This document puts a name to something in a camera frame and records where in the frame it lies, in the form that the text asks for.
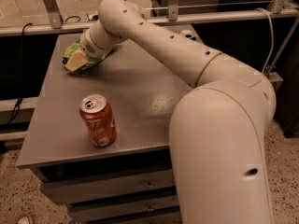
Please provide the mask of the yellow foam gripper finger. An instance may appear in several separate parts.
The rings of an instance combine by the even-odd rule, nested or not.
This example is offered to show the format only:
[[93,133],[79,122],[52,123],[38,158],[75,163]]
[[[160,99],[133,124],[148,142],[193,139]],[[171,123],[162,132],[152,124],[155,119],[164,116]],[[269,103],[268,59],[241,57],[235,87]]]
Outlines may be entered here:
[[86,53],[82,49],[68,49],[64,53],[67,63],[65,68],[68,71],[74,72],[88,63]]

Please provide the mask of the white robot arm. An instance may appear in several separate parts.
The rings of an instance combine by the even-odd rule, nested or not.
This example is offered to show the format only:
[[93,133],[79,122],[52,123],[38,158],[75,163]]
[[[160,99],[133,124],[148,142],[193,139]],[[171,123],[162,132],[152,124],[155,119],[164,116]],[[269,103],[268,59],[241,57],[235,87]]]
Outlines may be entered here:
[[183,224],[274,224],[264,156],[276,95],[256,69],[146,21],[141,7],[104,0],[99,19],[64,52],[71,72],[130,39],[191,86],[169,126]]

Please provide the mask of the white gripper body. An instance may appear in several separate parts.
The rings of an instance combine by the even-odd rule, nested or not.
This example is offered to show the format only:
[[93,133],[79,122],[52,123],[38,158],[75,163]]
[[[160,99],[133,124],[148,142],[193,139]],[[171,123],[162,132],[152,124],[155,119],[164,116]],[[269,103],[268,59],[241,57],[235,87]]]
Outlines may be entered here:
[[92,58],[100,58],[108,50],[108,36],[102,23],[97,21],[80,37],[80,45]]

